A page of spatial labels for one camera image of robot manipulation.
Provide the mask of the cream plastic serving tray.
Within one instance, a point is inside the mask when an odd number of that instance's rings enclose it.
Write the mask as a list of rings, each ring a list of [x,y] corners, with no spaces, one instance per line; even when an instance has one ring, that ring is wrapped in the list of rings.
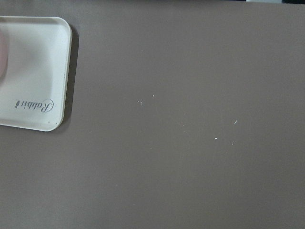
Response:
[[[59,17],[2,16],[8,46],[0,78],[0,123],[52,131],[63,121],[72,31]]]

